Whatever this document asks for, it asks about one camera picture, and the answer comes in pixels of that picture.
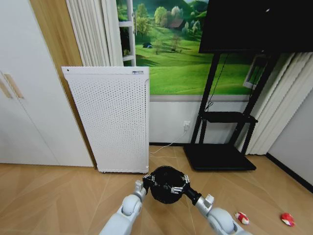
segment black tv stand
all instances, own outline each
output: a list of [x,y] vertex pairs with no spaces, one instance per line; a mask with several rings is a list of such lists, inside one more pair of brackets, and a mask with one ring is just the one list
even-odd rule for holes
[[[279,54],[271,54],[270,59],[261,75],[261,78],[246,105],[245,110],[240,112],[206,112],[205,107],[209,98],[209,93],[212,87],[213,79],[220,59],[219,52],[214,53],[210,72],[205,85],[201,105],[199,108],[194,132],[191,143],[184,146],[186,156],[195,170],[215,171],[215,170],[255,170],[256,167],[246,158],[246,150],[250,142],[251,135],[254,130],[255,123],[258,121],[250,115],[260,93],[268,80],[273,68],[275,67]],[[206,124],[209,122],[220,123],[237,123],[235,131],[230,140],[226,144],[204,144],[204,136]],[[199,128],[201,133],[199,143],[196,143]],[[246,139],[241,152],[234,146],[244,125],[249,123]]]

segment wall socket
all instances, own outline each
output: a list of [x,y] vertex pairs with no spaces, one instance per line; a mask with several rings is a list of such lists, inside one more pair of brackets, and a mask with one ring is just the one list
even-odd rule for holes
[[190,127],[190,121],[184,121],[184,131],[188,131]]

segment wooden floor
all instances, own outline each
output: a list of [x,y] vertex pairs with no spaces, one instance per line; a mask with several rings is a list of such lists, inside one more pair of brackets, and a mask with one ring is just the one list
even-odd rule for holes
[[[158,146],[151,146],[151,151]],[[265,157],[249,159],[253,172],[194,172],[181,147],[150,155],[150,171],[170,165],[187,173],[191,186],[215,197],[232,215],[242,211],[254,235],[313,234],[313,194]],[[0,234],[97,235],[141,174],[102,174],[92,168],[0,164]],[[281,222],[291,213],[294,228]],[[189,199],[164,205],[148,193],[134,235],[212,235]]]

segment landscape wallpaper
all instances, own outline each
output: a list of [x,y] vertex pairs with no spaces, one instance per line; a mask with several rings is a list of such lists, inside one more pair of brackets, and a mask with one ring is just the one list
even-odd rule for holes
[[[116,3],[119,21],[127,21],[126,0]],[[203,94],[213,57],[198,53],[207,3],[208,0],[133,0],[136,63],[150,67],[150,94]],[[128,32],[120,29],[123,54],[127,55]],[[216,77],[225,57],[223,54],[220,58]],[[230,54],[215,94],[249,94],[250,89],[243,84],[252,60],[253,55]]]

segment white wall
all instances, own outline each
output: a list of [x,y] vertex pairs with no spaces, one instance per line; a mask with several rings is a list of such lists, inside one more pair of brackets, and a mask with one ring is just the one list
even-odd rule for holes
[[[243,111],[246,102],[214,102],[210,111]],[[191,121],[188,132],[178,143],[191,141],[200,102],[150,102],[150,142],[172,142],[183,132],[184,121]],[[207,123],[204,143],[224,143],[234,124]]]
[[313,185],[313,91],[304,100],[269,153]]

